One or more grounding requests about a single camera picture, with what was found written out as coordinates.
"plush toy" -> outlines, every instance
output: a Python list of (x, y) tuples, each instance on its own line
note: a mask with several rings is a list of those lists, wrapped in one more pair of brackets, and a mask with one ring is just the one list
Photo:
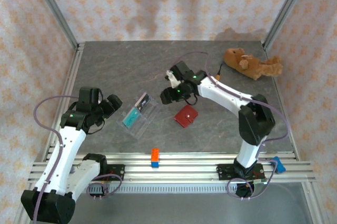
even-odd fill
[(254, 57), (252, 54), (245, 54), (243, 48), (227, 49), (223, 60), (229, 67), (254, 80), (257, 80), (261, 75), (279, 76), (283, 69), (279, 56), (274, 56), (261, 62), (260, 59)]

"cable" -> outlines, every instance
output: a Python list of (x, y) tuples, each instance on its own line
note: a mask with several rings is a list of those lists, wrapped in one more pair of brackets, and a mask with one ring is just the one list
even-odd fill
[[(286, 125), (286, 129), (287, 129), (286, 134), (285, 134), (284, 136), (281, 136), (281, 137), (271, 138), (271, 139), (266, 139), (266, 140), (264, 141), (264, 143), (266, 143), (266, 142), (268, 142), (268, 141), (283, 140), (283, 139), (286, 139), (286, 138), (289, 136), (289, 134), (290, 134), (290, 125), (289, 125), (289, 122), (288, 122), (288, 120), (285, 118), (285, 116), (282, 114), (282, 112), (280, 112), (278, 109), (276, 109), (276, 108), (274, 108), (273, 106), (271, 106), (271, 105), (269, 105), (269, 104), (266, 104), (266, 103), (264, 103), (264, 102), (260, 102), (260, 101), (253, 100), (253, 99), (247, 99), (247, 98), (245, 98), (245, 97), (243, 97), (243, 96), (237, 95), (236, 93), (234, 93), (234, 92), (232, 92), (232, 91), (230, 91), (230, 90), (228, 90), (228, 89), (226, 89), (226, 88), (224, 88), (224, 87), (222, 87), (222, 86), (220, 86), (220, 85), (218, 85), (218, 84), (216, 83), (216, 81), (211, 77), (211, 75), (210, 75), (210, 73), (209, 73), (209, 71), (208, 71), (208, 69), (207, 69), (208, 60), (209, 60), (209, 58), (210, 58), (209, 53), (207, 53), (207, 52), (201, 52), (201, 51), (188, 52), (188, 53), (185, 53), (184, 55), (180, 56), (180, 57), (176, 60), (175, 64), (176, 64), (177, 62), (179, 62), (179, 61), (180, 61), (183, 57), (185, 57), (186, 55), (194, 54), (194, 53), (200, 53), (200, 54), (205, 54), (205, 55), (207, 55), (207, 59), (205, 60), (205, 72), (206, 72), (206, 75), (207, 75), (207, 77), (211, 80), (211, 82), (212, 82), (216, 87), (218, 87), (220, 90), (223, 90), (223, 91), (225, 91), (226, 93), (228, 93), (228, 94), (230, 94), (230, 95), (232, 95), (232, 96), (234, 96), (234, 97), (236, 97), (236, 98), (239, 98), (239, 99), (241, 99), (241, 100), (245, 100), (245, 101), (248, 101), (248, 102), (251, 102), (251, 103), (255, 103), (255, 104), (259, 104), (259, 105), (265, 106), (265, 107), (269, 108), (271, 111), (274, 111), (277, 115), (279, 115), (279, 116), (281, 117), (281, 119), (283, 120), (283, 122), (284, 122), (285, 125)], [(256, 158), (257, 158), (257, 156), (258, 156), (259, 153), (260, 153), (261, 146), (260, 146), (259, 150), (257, 151)], [(231, 195), (230, 193), (229, 193), (229, 195), (232, 196), (232, 197), (241, 199), (241, 200), (243, 200), (243, 199), (256, 198), (256, 197), (260, 196), (260, 195), (267, 189), (267, 187), (269, 186), (269, 183), (270, 183), (272, 177), (274, 176), (274, 173), (275, 173), (275, 171), (276, 171), (276, 167), (277, 167), (277, 164), (278, 164), (278, 162), (277, 162), (276, 160), (269, 160), (269, 161), (270, 161), (270, 162), (274, 162), (274, 163), (275, 163), (275, 167), (274, 167), (274, 170), (273, 170), (272, 174), (271, 174), (270, 177), (269, 177), (269, 180), (268, 180), (268, 182), (267, 182), (266, 187), (265, 187), (265, 188), (264, 188), (258, 195), (253, 196), (253, 197), (248, 197), (248, 198), (238, 198), (238, 197), (235, 197), (235, 196)], [(230, 183), (231, 183), (232, 181), (234, 181), (234, 180), (235, 180), (235, 179), (231, 179), (231, 180), (227, 183), (226, 189), (227, 189), (228, 192), (229, 192), (229, 185), (230, 185)]]
[(188, 105), (196, 105), (197, 102), (198, 102), (198, 97), (197, 97), (195, 94), (194, 94), (194, 97), (195, 97), (195, 101), (194, 101), (193, 104), (191, 104), (189, 101), (187, 101), (187, 99), (184, 99), (184, 100), (185, 100), (185, 102), (186, 102)]
[(100, 132), (100, 130), (102, 130), (102, 129), (104, 128), (104, 125), (105, 125), (105, 120), (103, 120), (103, 126), (101, 126), (99, 129), (97, 129), (95, 132), (92, 132), (92, 133), (87, 133), (87, 135), (91, 135), (91, 134), (94, 134), (94, 133)]
[[(116, 174), (105, 174), (105, 175), (100, 175), (100, 176), (95, 177), (94, 179), (106, 178), (106, 177), (118, 178), (118, 179), (120, 180), (120, 183), (119, 183), (119, 185), (117, 186), (117, 188), (116, 188), (115, 190), (113, 190), (112, 192), (109, 192), (109, 193), (106, 194), (106, 195), (100, 196), (100, 199), (107, 198), (107, 197), (111, 196), (112, 194), (114, 194), (114, 193), (121, 187), (122, 182), (123, 182), (122, 178), (121, 178), (120, 176), (116, 175)], [(90, 189), (90, 186), (92, 186), (92, 185), (94, 185), (94, 184), (99, 184), (100, 186), (102, 185), (101, 183), (98, 183), (98, 182), (97, 182), (97, 183), (91, 183), (91, 184), (89, 184), (89, 186), (86, 188), (86, 194), (87, 194), (89, 197), (92, 197), (92, 198), (95, 198), (95, 197), (93, 197), (93, 196), (90, 195), (89, 189)]]
[(219, 71), (217, 72), (216, 77), (215, 77), (215, 79), (217, 79), (218, 81), (220, 80), (221, 67), (222, 67), (223, 64), (224, 64), (224, 63), (221, 63), (220, 68), (219, 68)]
[(37, 109), (39, 108), (39, 106), (40, 106), (41, 104), (43, 104), (43, 103), (46, 102), (47, 100), (55, 99), (55, 98), (75, 98), (75, 99), (78, 99), (78, 97), (76, 97), (76, 96), (69, 96), (69, 95), (50, 96), (50, 97), (48, 97), (48, 98), (46, 98), (46, 99), (40, 101), (40, 103), (38, 103), (38, 104), (36, 105), (36, 107), (34, 108), (33, 116), (34, 116), (35, 122), (36, 122), (40, 127), (44, 128), (44, 129), (47, 129), (47, 130), (49, 130), (49, 131), (52, 131), (52, 132), (54, 132), (54, 133), (56, 133), (56, 135), (57, 135), (57, 137), (58, 137), (58, 142), (60, 143), (60, 148), (59, 148), (59, 151), (58, 151), (58, 155), (57, 155), (57, 157), (56, 157), (56, 161), (55, 161), (53, 167), (51, 168), (51, 171), (50, 171), (50, 173), (48, 174), (48, 176), (47, 176), (47, 178), (46, 178), (46, 181), (45, 181), (45, 183), (43, 184), (43, 186), (42, 186), (42, 188), (41, 188), (40, 193), (38, 194), (38, 197), (37, 197), (37, 200), (36, 200), (35, 209), (34, 209), (34, 214), (33, 214), (33, 224), (36, 224), (36, 222), (37, 222), (37, 214), (38, 214), (38, 209), (39, 209), (40, 204), (41, 204), (42, 195), (43, 195), (43, 193), (44, 193), (44, 191), (45, 191), (45, 189), (46, 189), (46, 187), (47, 187), (47, 185), (48, 185), (48, 183), (49, 183), (49, 181), (50, 181), (50, 179), (51, 179), (51, 177), (52, 177), (52, 175), (53, 175), (53, 173), (54, 173), (54, 171), (55, 171), (55, 169), (56, 169), (56, 167), (57, 167), (57, 165), (58, 165), (58, 163), (59, 163), (59, 161), (60, 161), (60, 158), (61, 158), (61, 155), (62, 155), (62, 151), (63, 151), (63, 148), (62, 148), (62, 146), (63, 146), (63, 141), (62, 141), (62, 136), (61, 136), (61, 134), (60, 134), (59, 132), (57, 132), (55, 129), (53, 129), (53, 128), (49, 127), (49, 126), (46, 126), (46, 125), (42, 124), (42, 123), (38, 120), (37, 115), (36, 115)]
[(251, 189), (251, 193), (253, 194), (252, 192), (252, 187), (251, 185), (244, 179), (241, 179), (241, 178), (232, 178), (230, 181), (228, 181), (227, 185), (226, 185), (226, 190), (228, 192), (228, 195), (231, 196), (232, 198), (235, 198), (235, 199), (240, 199), (240, 200), (250, 200), (250, 199), (256, 199), (257, 197), (261, 196), (262, 193), (264, 193), (266, 191), (266, 189), (268, 188), (269, 184), (270, 184), (270, 181), (272, 180), (275, 172), (276, 172), (276, 169), (277, 169), (277, 164), (278, 162), (276, 160), (268, 160), (268, 162), (274, 162), (275, 166), (274, 166), (274, 169), (273, 169), (273, 172), (271, 173), (268, 181), (267, 181), (267, 184), (266, 186), (262, 189), (262, 191), (258, 194), (258, 195), (251, 195), (250, 197), (246, 197), (246, 198), (243, 198), (243, 197), (237, 197), (237, 196), (234, 196), (233, 194), (230, 193), (230, 184), (231, 182), (233, 182), (234, 180), (242, 180), (244, 181), (246, 184), (249, 185), (249, 188)]
[(216, 87), (218, 87), (220, 90), (223, 90), (223, 91), (227, 92), (228, 94), (230, 94), (230, 95), (232, 95), (232, 96), (234, 96), (234, 97), (236, 97), (236, 98), (239, 98), (239, 99), (241, 99), (241, 100), (245, 100), (245, 101), (248, 101), (248, 102), (252, 102), (252, 103), (255, 103), (255, 104), (259, 104), (259, 105), (265, 106), (265, 107), (269, 108), (271, 111), (275, 112), (278, 116), (281, 117), (281, 119), (283, 120), (283, 122), (284, 122), (285, 125), (286, 125), (286, 129), (287, 129), (286, 134), (285, 134), (284, 136), (281, 136), (281, 137), (271, 138), (271, 139), (266, 139), (264, 142), (275, 141), (275, 140), (283, 140), (283, 139), (285, 139), (285, 138), (287, 138), (287, 137), (289, 136), (289, 134), (290, 134), (290, 125), (289, 125), (289, 122), (288, 122), (288, 120), (285, 118), (285, 116), (282, 114), (282, 112), (280, 112), (278, 109), (276, 109), (276, 108), (274, 108), (273, 106), (271, 106), (271, 105), (269, 105), (269, 104), (266, 104), (266, 103), (264, 103), (264, 102), (260, 102), (260, 101), (253, 100), (253, 99), (247, 99), (247, 98), (245, 98), (245, 97), (243, 97), (243, 96), (239, 96), (239, 95), (237, 95), (236, 93), (231, 92), (230, 90), (228, 90), (228, 89), (226, 89), (226, 88), (224, 88), (224, 87), (222, 87), (222, 86), (220, 86), (220, 85), (218, 85), (218, 84), (216, 83), (216, 81), (211, 77), (211, 75), (210, 75), (210, 73), (209, 73), (209, 71), (208, 71), (208, 69), (207, 69), (208, 60), (209, 60), (209, 58), (210, 58), (209, 53), (207, 53), (207, 52), (202, 52), (202, 51), (193, 51), (193, 52), (185, 53), (185, 54), (183, 54), (182, 56), (180, 56), (180, 57), (176, 60), (176, 62), (174, 63), (174, 65), (175, 65), (176, 63), (178, 63), (183, 57), (185, 57), (185, 56), (187, 56), (187, 55), (189, 55), (189, 54), (195, 54), (195, 53), (200, 53), (200, 54), (205, 54), (205, 55), (207, 55), (207, 59), (206, 59), (206, 61), (205, 61), (205, 72), (206, 72), (206, 75), (207, 75), (207, 77), (211, 80), (211, 82), (212, 82)]

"vent grille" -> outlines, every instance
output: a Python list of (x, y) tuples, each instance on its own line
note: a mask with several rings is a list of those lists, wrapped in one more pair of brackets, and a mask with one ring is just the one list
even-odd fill
[[(109, 191), (116, 188), (115, 185), (107, 185)], [(230, 185), (230, 192), (236, 192), (236, 184)], [(90, 194), (101, 194), (102, 186), (92, 185)], [(226, 193), (225, 185), (218, 184), (125, 184), (116, 193)]]

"red leather wallet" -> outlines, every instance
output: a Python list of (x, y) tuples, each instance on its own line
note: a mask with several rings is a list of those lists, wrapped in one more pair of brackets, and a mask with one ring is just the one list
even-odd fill
[(174, 116), (174, 120), (178, 122), (182, 127), (187, 127), (189, 124), (193, 123), (194, 119), (198, 116), (198, 111), (186, 105), (183, 109)]

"orange block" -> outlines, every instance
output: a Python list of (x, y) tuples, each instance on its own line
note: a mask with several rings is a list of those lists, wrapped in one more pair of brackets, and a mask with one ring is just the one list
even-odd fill
[(159, 162), (159, 149), (152, 149), (151, 162)]

